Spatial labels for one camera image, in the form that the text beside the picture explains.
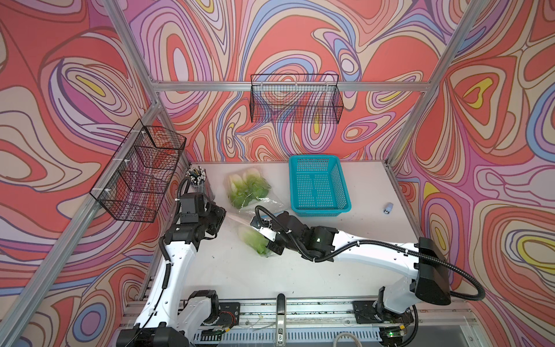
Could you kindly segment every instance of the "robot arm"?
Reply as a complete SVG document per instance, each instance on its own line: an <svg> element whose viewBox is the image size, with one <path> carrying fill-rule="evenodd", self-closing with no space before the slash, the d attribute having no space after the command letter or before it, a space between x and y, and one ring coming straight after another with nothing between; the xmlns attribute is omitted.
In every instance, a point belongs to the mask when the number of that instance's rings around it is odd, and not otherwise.
<svg viewBox="0 0 555 347"><path fill-rule="evenodd" d="M202 323L212 324L219 316L218 296L214 290L199 290L189 297L185 309L178 312L183 283L200 241L218 235L225 210L205 195L184 194L181 211L160 238L162 258L149 299L132 329L122 330L117 347L186 347Z"/></svg>
<svg viewBox="0 0 555 347"><path fill-rule="evenodd" d="M260 218L260 211L271 219ZM482 286L469 274L446 262L431 239L420 238L418 243L388 243L367 240L335 228L309 228L296 217L283 212L272 215L263 207L256 207L257 215L251 226L268 238L268 249L282 254L285 248L299 252L309 261L356 261L395 271L404 277L382 287L375 303L376 321L402 315L410 306L425 301L436 305L451 303L451 295L468 300L481 300ZM450 291L449 269L463 275L477 289L477 295Z"/></svg>

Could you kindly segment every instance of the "green leafy vegetable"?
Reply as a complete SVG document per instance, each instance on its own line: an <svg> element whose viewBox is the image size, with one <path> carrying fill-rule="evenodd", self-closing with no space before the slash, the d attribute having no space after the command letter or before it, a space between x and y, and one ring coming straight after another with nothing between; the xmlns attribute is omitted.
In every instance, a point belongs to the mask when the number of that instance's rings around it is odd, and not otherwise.
<svg viewBox="0 0 555 347"><path fill-rule="evenodd" d="M260 255L268 256L271 252L266 248L269 242L268 239L251 227L240 227L239 238Z"/></svg>
<svg viewBox="0 0 555 347"><path fill-rule="evenodd" d="M243 176L229 176L228 197L232 206L241 209L253 200L261 200L268 196L271 186L255 168L250 168Z"/></svg>

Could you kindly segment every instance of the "metal rail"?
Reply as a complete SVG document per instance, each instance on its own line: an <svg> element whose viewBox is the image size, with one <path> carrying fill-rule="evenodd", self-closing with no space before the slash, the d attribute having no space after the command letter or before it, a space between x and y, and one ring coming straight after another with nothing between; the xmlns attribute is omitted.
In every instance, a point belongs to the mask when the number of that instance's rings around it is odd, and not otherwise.
<svg viewBox="0 0 555 347"><path fill-rule="evenodd" d="M396 158L399 153L403 150L403 145L405 141L413 134L414 128L418 121L424 115L426 111L426 107L432 101L433 95L436 89L439 87L441 80L443 79L447 69L453 62L453 59L458 53L458 50L461 48L462 43L465 41L466 37L468 36L474 22L480 15L483 7L487 1L485 0L472 0L468 7L466 8L464 14L462 15L461 21L457 25L453 36L447 43L445 51L440 57L440 60L437 62L436 68L432 73L432 77L430 78L430 87L422 95L421 98L418 99L416 102L414 109L412 110L411 114L408 116L405 125L401 128L399 135L395 139L395 143L389 151L389 155L386 158L386 163L390 163L390 161Z"/></svg>
<svg viewBox="0 0 555 347"><path fill-rule="evenodd" d="M264 84L287 84L285 82L264 82ZM152 82L157 92L248 92L250 82ZM425 92L429 82L338 82L337 88L342 92Z"/></svg>

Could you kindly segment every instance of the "small gray object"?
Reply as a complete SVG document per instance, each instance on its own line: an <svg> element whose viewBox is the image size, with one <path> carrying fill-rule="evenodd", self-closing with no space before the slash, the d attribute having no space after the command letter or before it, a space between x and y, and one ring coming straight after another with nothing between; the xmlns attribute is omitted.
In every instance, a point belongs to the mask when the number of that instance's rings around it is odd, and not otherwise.
<svg viewBox="0 0 555 347"><path fill-rule="evenodd" d="M389 214L391 212L391 210L393 210L393 204L388 203L387 206L385 206L384 213Z"/></svg>

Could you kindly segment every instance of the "cable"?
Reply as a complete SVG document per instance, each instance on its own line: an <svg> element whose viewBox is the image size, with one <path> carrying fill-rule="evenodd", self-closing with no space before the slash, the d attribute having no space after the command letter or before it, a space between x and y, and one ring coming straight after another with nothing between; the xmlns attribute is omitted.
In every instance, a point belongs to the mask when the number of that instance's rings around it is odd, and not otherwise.
<svg viewBox="0 0 555 347"><path fill-rule="evenodd" d="M412 306L412 314L414 315L414 318L415 318L415 328L412 330L411 335L408 337L408 339L403 341L403 343L401 343L400 345L395 345L396 347L405 347L406 345L411 343L416 337L416 332L418 331L418 311L416 310L415 305Z"/></svg>
<svg viewBox="0 0 555 347"><path fill-rule="evenodd" d="M266 208L258 205L254 208L254 212L256 215L256 220L258 222L259 225L262 225L262 218L260 218L260 211L264 212L268 217L271 218L271 220L273 222L275 222L284 232L285 234L289 237L289 239L291 240L291 242L293 242L293 244L295 244L295 247L297 247L297 249L299 250L299 253L305 257L308 260L313 261L314 263L321 263L323 261L327 261L333 257L335 257L336 255L343 253L344 251L361 245L361 244L370 244L370 245L377 245L377 246L382 246L385 248L389 248L389 249L393 249L396 250L397 252L401 252L401 253L405 253L408 255L412 255L413 257L418 257L424 260L429 261L430 263L434 263L434 264L438 264L441 266L446 267L447 269L463 276L465 279L467 279L478 291L478 294L475 295L469 295L469 294L464 294L464 293L458 293L456 291L450 291L451 296L454 296L455 298L461 298L464 300L471 300L471 301L479 301L482 300L485 296L486 296L486 291L484 290L484 288L482 287L482 284L480 284L480 282L478 282L478 280L476 280L472 275L470 275L469 273L467 273L466 271L456 267L453 264L450 264L446 261L443 260L439 260L436 257L431 257L427 254L422 254L420 252L415 252L413 250L409 250L400 246L396 246L393 244L390 244L388 242L384 242L384 241L377 241L377 240L357 240L357 242L352 242L352 243L348 243L346 245L344 245L343 247L339 247L337 250L331 252L328 255L325 255L323 257L320 258L316 258L313 257L312 255L310 255L307 251L305 247L301 247L299 244L299 241L293 236L292 232L283 226L283 224L277 219L276 216L273 215L272 212L268 211Z"/></svg>
<svg viewBox="0 0 555 347"><path fill-rule="evenodd" d="M125 347L128 347L129 344L131 342L133 342L133 340L136 339L137 336L140 335L140 333L143 331L144 327L148 324L148 322L150 322L150 318L152 318L152 316L156 312L156 307L158 307L158 303L160 302L160 299L162 298L162 294L164 294L164 290L168 287L168 283L169 283L169 280L170 280L170 273L171 273L171 262L170 262L170 255L168 254L168 250L166 250L166 247L164 245L164 235L162 235L158 239L158 247L160 248L160 251L162 252L162 256L164 257L164 260L166 261L166 272L164 274L164 280L162 281L162 291L160 292L160 296L158 297L158 301L156 301L156 304L154 305L154 308L153 308L152 313L150 314L149 318L144 323L143 327L140 328L139 331L135 334L135 336L133 336L129 340L129 342L127 342Z"/></svg>
<svg viewBox="0 0 555 347"><path fill-rule="evenodd" d="M356 347L362 347L362 342L353 334L351 333L347 333L347 332L343 332L343 333L339 333L335 338L334 338L334 345L333 347L337 347L337 342L339 341L339 339L341 339L343 336L348 337L348 338L352 338L355 341Z"/></svg>
<svg viewBox="0 0 555 347"><path fill-rule="evenodd" d="M185 185L185 183L186 183L185 193L187 193L191 185L191 181L189 180L188 177L185 177L183 180L181 180L177 188L177 196L175 197L177 199L177 207L175 208L173 224L177 223L177 220L179 219L179 215L180 215L179 210L181 209L181 191L183 190L183 186Z"/></svg>
<svg viewBox="0 0 555 347"><path fill-rule="evenodd" d="M158 239L158 247L162 252L162 256L164 257L164 260L166 261L166 269L165 269L166 272L164 274L164 280L162 281L162 289L166 289L168 287L168 283L170 281L170 273L171 273L170 255L168 254L168 251L164 246L164 239L165 239L165 235L160 236L160 238Z"/></svg>
<svg viewBox="0 0 555 347"><path fill-rule="evenodd" d="M143 329L145 328L145 326L148 324L148 322L150 322L150 318L152 318L152 316L154 315L154 313L156 312L156 307L158 307L158 303L160 302L160 299L162 298L162 294L164 294L164 289L162 289L162 291L160 292L160 296L158 297L158 301L156 301L156 304L154 305L154 309L152 310L152 313L150 314L150 316L148 317L147 321L144 323L143 327L139 329L139 331L129 340L129 342L127 342L127 344L125 345L125 347L128 347L129 344L131 342L133 342L133 340L135 340L137 338L137 336L140 335L140 333L143 332Z"/></svg>

